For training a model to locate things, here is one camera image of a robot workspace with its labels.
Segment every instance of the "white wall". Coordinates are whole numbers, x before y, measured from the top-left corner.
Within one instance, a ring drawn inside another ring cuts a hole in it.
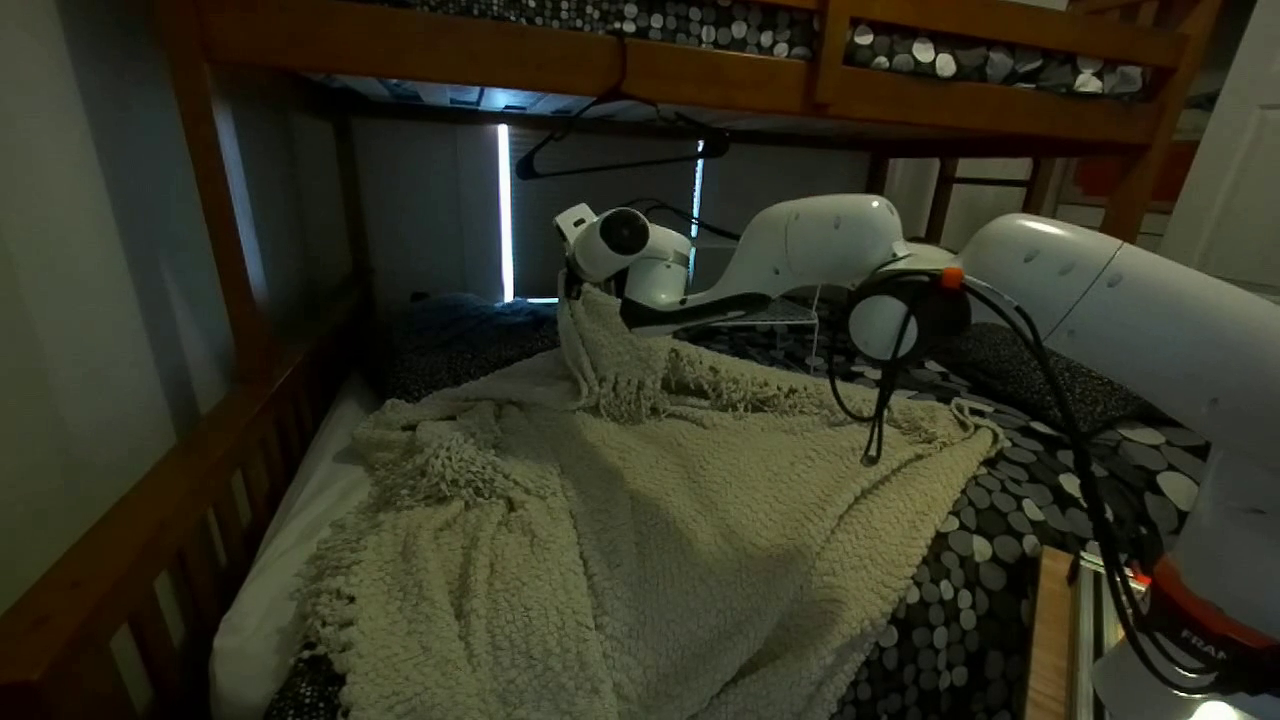
[[[155,161],[143,153],[135,171],[148,192],[121,186],[115,212],[59,6],[0,4],[0,51],[0,604],[11,604],[173,442],[176,410],[219,383],[219,360],[200,360],[211,372],[195,390],[176,372],[183,348],[151,348],[148,332],[168,323],[179,334],[176,323],[200,317],[200,298],[179,305],[179,275],[135,275],[127,204],[155,192],[151,224],[173,224],[163,237],[179,240],[191,232],[191,197],[143,181]],[[168,309],[143,310],[143,294],[168,291]]]
[[[0,4],[0,67],[6,608],[224,397],[231,341],[148,4]],[[316,118],[237,118],[285,320],[343,267],[332,154]]]

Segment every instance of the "bedding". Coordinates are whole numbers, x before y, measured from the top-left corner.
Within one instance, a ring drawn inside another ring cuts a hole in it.
[[[288,671],[298,631],[295,581],[336,514],[350,514],[366,494],[366,477],[343,451],[375,397],[350,376],[295,467],[265,544],[239,583],[237,604],[211,635],[207,704],[211,714],[261,714]]]
[[[298,624],[350,714],[825,714],[992,449],[932,399],[863,436],[585,288],[561,350],[375,410]]]
[[[825,345],[806,327],[694,327],[682,334],[775,368],[825,368]],[[970,410],[1002,427],[1007,449],[970,477],[939,521],[929,557],[920,560],[888,627],[874,635],[873,654],[842,686],[834,714],[1021,714],[1036,552],[1039,544],[1086,544],[1080,484],[1049,425],[976,397],[968,381],[948,368],[915,368],[906,376],[906,390],[962,399]],[[1144,549],[1138,557],[1155,557],[1195,500],[1203,442],[1169,421],[1149,421],[1109,427],[1093,449],[1099,470],[1116,480],[1109,493],[1116,494],[1129,544]],[[270,618],[288,624],[288,613],[292,600],[274,588]],[[292,671],[274,691],[270,714],[339,714],[339,686],[343,671],[336,671],[324,653],[305,646],[292,654]]]
[[[1093,57],[1039,51],[1021,42],[976,42],[968,36],[929,36],[892,22],[853,22],[842,63],[962,79],[962,85],[1010,85],[1057,96],[1116,96],[1134,99],[1149,85],[1138,63],[1102,63]]]

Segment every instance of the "wall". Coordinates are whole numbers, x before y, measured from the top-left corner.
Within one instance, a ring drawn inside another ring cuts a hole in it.
[[[0,4],[0,608],[227,389],[231,341],[143,0]],[[239,106],[261,291],[343,256],[316,118]]]
[[[357,118],[375,305],[412,291],[497,294],[493,129]]]

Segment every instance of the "upper bunk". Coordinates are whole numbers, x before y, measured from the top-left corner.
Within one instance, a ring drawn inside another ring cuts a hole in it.
[[[211,63],[395,79],[427,111],[454,111],[454,87],[493,87],[462,111],[525,118],[611,93],[726,131],[888,153],[1138,153],[1169,136],[1211,12],[1215,0],[203,0],[200,31]]]

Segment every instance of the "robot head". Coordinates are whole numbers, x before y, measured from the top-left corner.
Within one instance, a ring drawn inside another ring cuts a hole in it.
[[[568,267],[598,288],[621,291],[642,309],[679,309],[686,288],[686,237],[651,224],[636,206],[594,215],[573,204],[555,215]]]

